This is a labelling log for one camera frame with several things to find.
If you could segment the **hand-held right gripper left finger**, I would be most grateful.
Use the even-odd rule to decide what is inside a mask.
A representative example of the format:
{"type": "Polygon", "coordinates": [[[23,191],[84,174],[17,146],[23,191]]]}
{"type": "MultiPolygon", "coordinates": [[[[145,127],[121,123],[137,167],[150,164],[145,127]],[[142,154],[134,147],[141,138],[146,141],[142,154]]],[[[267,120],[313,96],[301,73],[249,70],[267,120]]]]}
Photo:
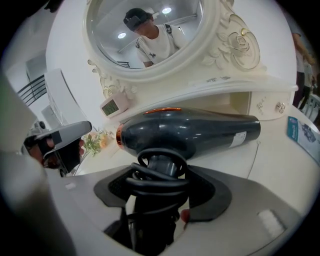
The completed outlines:
{"type": "Polygon", "coordinates": [[[95,184],[122,166],[89,174],[61,177],[47,170],[47,181],[59,216],[77,256],[135,256],[136,252],[104,233],[120,218],[121,209],[106,206],[94,193],[95,184]]]}

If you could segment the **person's right hand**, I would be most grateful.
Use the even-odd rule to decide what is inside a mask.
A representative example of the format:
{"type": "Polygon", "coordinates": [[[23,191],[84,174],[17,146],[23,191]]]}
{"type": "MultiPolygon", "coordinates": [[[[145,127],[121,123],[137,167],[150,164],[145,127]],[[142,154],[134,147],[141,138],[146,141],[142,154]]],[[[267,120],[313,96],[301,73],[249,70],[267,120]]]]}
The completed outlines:
{"type": "Polygon", "coordinates": [[[184,222],[183,229],[185,230],[187,228],[188,222],[190,220],[190,210],[183,209],[180,213],[180,219],[184,222]]]}

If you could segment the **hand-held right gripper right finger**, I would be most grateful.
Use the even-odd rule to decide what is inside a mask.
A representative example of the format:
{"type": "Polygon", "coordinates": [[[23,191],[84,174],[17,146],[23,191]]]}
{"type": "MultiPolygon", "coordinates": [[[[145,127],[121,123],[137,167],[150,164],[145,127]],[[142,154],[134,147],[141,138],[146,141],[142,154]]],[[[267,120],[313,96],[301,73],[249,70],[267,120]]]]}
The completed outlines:
{"type": "Polygon", "coordinates": [[[226,185],[231,201],[212,221],[191,220],[164,256],[270,256],[303,220],[298,211],[255,181],[194,165],[189,170],[226,185]]]}

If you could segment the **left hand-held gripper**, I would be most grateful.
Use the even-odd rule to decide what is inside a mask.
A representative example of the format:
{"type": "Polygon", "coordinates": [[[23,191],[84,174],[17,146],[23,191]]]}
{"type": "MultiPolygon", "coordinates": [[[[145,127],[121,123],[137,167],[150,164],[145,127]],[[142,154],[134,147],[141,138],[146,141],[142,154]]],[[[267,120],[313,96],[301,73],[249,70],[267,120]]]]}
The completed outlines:
{"type": "Polygon", "coordinates": [[[58,170],[60,176],[65,177],[80,164],[80,138],[91,130],[91,122],[80,121],[49,131],[43,121],[37,120],[23,144],[29,154],[31,149],[38,148],[45,157],[44,166],[58,170]]]}

